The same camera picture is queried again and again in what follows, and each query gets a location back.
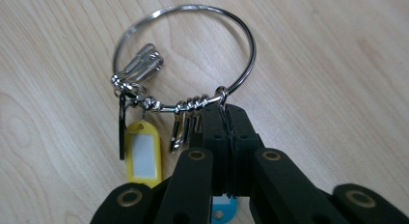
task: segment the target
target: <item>blue key tag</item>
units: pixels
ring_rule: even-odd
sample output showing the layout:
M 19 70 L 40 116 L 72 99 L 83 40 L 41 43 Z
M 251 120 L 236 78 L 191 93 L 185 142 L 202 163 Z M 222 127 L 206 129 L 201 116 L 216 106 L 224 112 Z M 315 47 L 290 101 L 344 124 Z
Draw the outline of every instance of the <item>blue key tag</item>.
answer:
M 155 187 L 162 182 L 160 138 L 156 128 L 141 120 L 125 132 L 126 176 L 129 182 Z
M 222 224 L 231 221 L 237 211 L 237 201 L 226 194 L 220 197 L 213 197 L 213 207 L 211 210 L 211 223 Z

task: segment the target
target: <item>silver ring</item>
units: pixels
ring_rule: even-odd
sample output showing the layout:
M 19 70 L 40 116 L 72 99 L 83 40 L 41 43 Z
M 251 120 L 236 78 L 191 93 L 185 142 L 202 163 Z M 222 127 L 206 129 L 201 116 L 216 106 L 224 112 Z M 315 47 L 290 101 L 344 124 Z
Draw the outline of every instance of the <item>silver ring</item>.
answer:
M 144 19 L 140 20 L 139 22 L 135 23 L 133 26 L 131 26 L 121 37 L 117 48 L 115 50 L 115 55 L 114 55 L 114 62 L 113 62 L 113 72 L 117 73 L 120 71 L 118 69 L 118 63 L 119 63 L 119 56 L 121 54 L 121 51 L 123 50 L 123 46 L 126 43 L 126 41 L 132 37 L 134 34 L 136 34 L 143 26 L 148 24 L 149 22 L 159 18 L 160 16 L 164 14 L 170 14 L 173 12 L 182 12 L 182 11 L 206 11 L 206 12 L 212 12 L 216 14 L 220 14 L 222 16 L 225 16 L 232 21 L 234 21 L 240 28 L 244 31 L 247 41 L 249 42 L 250 46 L 250 58 L 247 63 L 246 68 L 244 71 L 240 74 L 240 76 L 227 88 L 227 94 L 231 95 L 237 88 L 244 82 L 244 80 L 248 77 L 250 72 L 253 69 L 253 66 L 256 61 L 256 43 L 255 39 L 250 31 L 250 29 L 247 27 L 247 25 L 236 15 L 229 13 L 228 11 L 218 9 L 215 7 L 207 6 L 207 5 L 180 5 L 180 6 L 174 6 L 174 7 L 169 7 L 165 9 L 158 10 L 152 14 L 149 14 L 146 16 Z M 208 98 L 205 100 L 200 101 L 200 105 L 196 107 L 205 107 L 207 105 L 210 105 L 216 101 L 219 101 L 222 99 L 223 95 L 216 94 L 212 98 Z M 149 107 L 151 111 L 156 111 L 156 112 L 184 112 L 188 110 L 192 110 L 192 107 L 189 106 L 182 106 L 182 107 L 177 107 L 176 105 L 165 105 L 161 104 L 160 101 L 155 100 L 150 98 L 149 101 L 147 101 L 146 107 Z

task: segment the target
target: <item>wooden table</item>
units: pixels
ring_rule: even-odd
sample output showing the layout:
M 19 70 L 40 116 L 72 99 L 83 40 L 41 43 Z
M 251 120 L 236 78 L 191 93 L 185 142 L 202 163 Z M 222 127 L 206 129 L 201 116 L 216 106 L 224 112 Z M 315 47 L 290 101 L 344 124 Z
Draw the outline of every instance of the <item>wooden table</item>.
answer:
M 0 0 L 2 223 L 89 223 L 126 182 L 116 43 L 146 14 L 188 3 L 228 10 L 253 31 L 256 66 L 228 102 L 266 147 L 327 192 L 354 182 L 409 214 L 409 0 Z M 140 42 L 165 58 L 148 83 L 165 103 L 229 86 L 247 61 L 240 30 L 214 15 L 162 18 Z M 168 178 L 173 115 L 147 120 Z M 232 223 L 252 222 L 240 199 Z

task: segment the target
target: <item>keychain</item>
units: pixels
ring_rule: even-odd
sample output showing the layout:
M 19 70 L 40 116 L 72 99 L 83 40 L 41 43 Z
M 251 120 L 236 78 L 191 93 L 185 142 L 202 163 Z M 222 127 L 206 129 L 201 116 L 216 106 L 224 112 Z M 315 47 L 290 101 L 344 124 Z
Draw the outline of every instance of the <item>keychain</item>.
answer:
M 127 44 L 137 36 L 143 27 L 165 14 L 186 11 L 214 13 L 232 20 L 246 35 L 250 47 L 250 58 L 247 66 L 239 77 L 229 87 L 218 87 L 215 90 L 213 97 L 208 95 L 194 96 L 187 100 L 181 100 L 176 105 L 163 104 L 160 100 L 149 95 L 148 89 L 141 84 L 161 70 L 163 59 L 155 49 L 155 46 L 152 43 L 145 45 L 124 69 L 120 68 L 120 61 L 123 59 L 123 55 L 127 54 L 126 51 L 129 50 Z M 174 113 L 175 122 L 171 134 L 171 140 L 169 141 L 169 150 L 171 153 L 174 153 L 182 146 L 188 148 L 189 136 L 194 132 L 200 131 L 201 121 L 199 120 L 199 110 L 215 102 L 225 104 L 227 97 L 231 95 L 248 77 L 253 69 L 255 61 L 256 44 L 250 29 L 239 17 L 219 8 L 207 5 L 181 5 L 169 7 L 149 14 L 144 19 L 131 26 L 123 34 L 117 45 L 113 62 L 114 74 L 111 77 L 111 82 L 115 87 L 115 95 L 120 99 L 120 159 L 125 158 L 124 132 L 126 127 L 124 126 L 124 113 L 125 108 L 129 106 L 129 104 L 133 108 L 139 107 L 145 111 L 150 110 L 152 112 Z
M 250 59 L 244 71 L 229 87 L 219 86 L 213 97 L 206 94 L 180 100 L 175 105 L 163 104 L 149 94 L 148 88 L 142 83 L 161 71 L 163 58 L 154 44 L 148 43 L 120 68 L 120 60 L 127 54 L 129 40 L 134 39 L 139 30 L 148 23 L 164 14 L 183 11 L 211 12 L 225 16 L 234 21 L 244 31 L 250 46 Z M 115 95 L 120 99 L 119 138 L 120 159 L 125 160 L 127 179 L 129 182 L 143 183 L 151 188 L 162 181 L 160 138 L 156 128 L 145 121 L 146 111 L 173 113 L 175 122 L 169 141 L 171 153 L 189 148 L 193 135 L 202 131 L 200 110 L 210 104 L 219 103 L 219 108 L 225 110 L 226 99 L 247 78 L 256 61 L 256 45 L 252 33 L 246 24 L 234 14 L 206 5 L 183 5 L 156 11 L 148 15 L 125 32 L 119 41 L 114 57 L 114 74 L 111 82 L 115 87 Z M 127 109 L 142 109 L 143 118 L 126 126 Z M 235 198 L 213 197 L 213 223 L 226 223 L 234 217 L 236 210 Z

